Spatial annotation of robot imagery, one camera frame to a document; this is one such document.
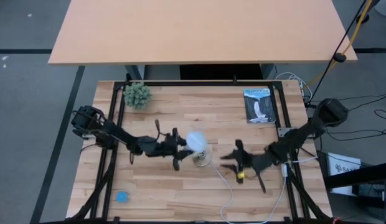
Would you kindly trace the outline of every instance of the book cover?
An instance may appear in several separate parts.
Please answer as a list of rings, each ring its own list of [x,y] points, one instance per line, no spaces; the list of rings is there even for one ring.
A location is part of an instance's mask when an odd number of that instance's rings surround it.
[[[272,123],[276,121],[269,88],[244,90],[244,103],[248,123]]]

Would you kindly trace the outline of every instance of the wood plank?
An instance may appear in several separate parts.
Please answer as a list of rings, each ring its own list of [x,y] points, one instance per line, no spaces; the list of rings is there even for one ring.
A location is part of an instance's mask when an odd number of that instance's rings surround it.
[[[49,63],[326,62],[344,33],[331,0],[73,0]]]
[[[100,105],[104,112],[108,111],[112,85],[113,82],[99,82],[93,106]],[[174,127],[178,128],[181,136],[186,136],[190,130],[203,131],[210,143],[209,150],[212,152],[214,166],[233,188],[233,203],[225,209],[225,217],[231,221],[253,222],[263,221],[269,217],[280,195],[283,178],[278,166],[265,170],[261,175],[267,189],[264,194],[253,170],[247,170],[247,179],[240,185],[236,183],[235,175],[230,170],[220,166],[223,161],[219,157],[234,149],[235,139],[242,139],[245,149],[255,154],[263,153],[264,147],[277,140],[274,124],[247,124],[243,103],[245,88],[253,87],[153,86],[150,89],[155,100],[145,110],[126,108],[123,128],[137,136],[144,134],[155,136],[157,132],[154,120],[159,119],[162,132],[169,132]],[[298,83],[283,81],[283,89],[291,124],[299,127],[306,122],[307,117]],[[172,107],[173,110],[165,110],[165,105]],[[93,140],[86,141],[84,146],[92,142]],[[303,147],[313,154],[316,153],[312,141],[308,140]],[[82,152],[68,216],[77,212],[93,191],[100,152],[95,146]],[[309,157],[310,155],[304,151],[299,152],[299,159]],[[116,215],[122,220],[131,221],[222,221],[220,209],[230,198],[229,189],[223,180],[211,166],[196,167],[191,158],[184,159],[180,165],[181,170],[176,172],[172,169],[171,157],[146,156],[135,157],[134,164],[131,165],[129,151],[120,144],[109,219]],[[301,171],[308,194],[323,212],[331,215],[318,162],[313,160],[302,163]],[[115,197],[120,190],[129,193],[128,203],[116,202]],[[302,215],[296,191],[295,194],[298,212]],[[99,209],[102,206],[103,194]],[[290,216],[286,191],[271,220],[281,221],[285,216]]]

